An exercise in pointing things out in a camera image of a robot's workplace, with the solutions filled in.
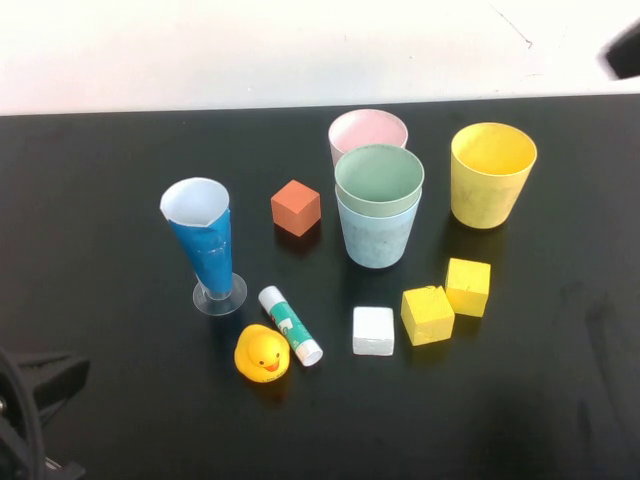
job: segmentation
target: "yellow cube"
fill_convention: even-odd
[[[407,290],[400,315],[413,346],[451,338],[455,314],[442,287]]]
[[[444,287],[453,311],[481,317],[489,299],[491,265],[452,258]]]

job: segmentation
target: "cup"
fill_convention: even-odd
[[[451,141],[451,210],[479,229],[502,224],[536,161],[527,134],[501,123],[476,123]]]
[[[420,195],[415,203],[398,215],[368,217],[347,207],[337,194],[342,235],[349,257],[367,268],[386,268],[404,254]]]
[[[337,195],[368,217],[391,217],[408,210],[422,193],[424,168],[418,157],[393,145],[351,150],[336,165]]]
[[[226,315],[247,298],[247,285],[231,269],[229,193],[215,180],[188,178],[162,195],[160,210],[180,240],[198,283],[193,302],[203,313]]]
[[[395,115],[382,110],[352,110],[336,118],[329,127],[329,146],[335,167],[350,150],[384,143],[404,148],[409,139],[407,126]]]

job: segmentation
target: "white cube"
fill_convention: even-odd
[[[353,309],[353,353],[393,355],[393,310],[386,307]]]

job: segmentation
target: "rubber duck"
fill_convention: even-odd
[[[249,380],[271,382],[289,368],[289,344],[275,330],[249,325],[238,338],[233,358],[236,368]]]

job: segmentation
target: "tall blue cup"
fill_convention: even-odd
[[[225,315],[244,302],[247,287],[233,273],[229,192],[208,178],[188,178],[162,195],[160,210],[198,278],[193,300],[203,313]]]

